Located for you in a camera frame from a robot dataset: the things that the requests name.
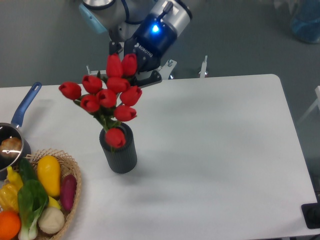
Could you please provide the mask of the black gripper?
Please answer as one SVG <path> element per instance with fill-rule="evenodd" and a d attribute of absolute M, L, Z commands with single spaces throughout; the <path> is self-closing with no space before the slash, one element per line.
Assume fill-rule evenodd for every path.
<path fill-rule="evenodd" d="M 147 15 L 132 37 L 124 42 L 124 55 L 135 54 L 137 73 L 133 85 L 149 87 L 162 82 L 162 76 L 155 70 L 161 58 L 177 39 L 177 31 L 153 13 Z M 117 54 L 123 59 L 123 42 L 110 41 L 108 55 Z"/>

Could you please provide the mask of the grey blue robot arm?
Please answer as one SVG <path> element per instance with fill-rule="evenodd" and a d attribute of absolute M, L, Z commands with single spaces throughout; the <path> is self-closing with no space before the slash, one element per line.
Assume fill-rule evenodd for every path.
<path fill-rule="evenodd" d="M 134 82 L 141 88 L 172 78 L 177 62 L 161 59 L 193 19 L 192 0 L 84 0 L 79 11 L 97 33 L 108 32 L 109 54 L 137 57 Z"/>

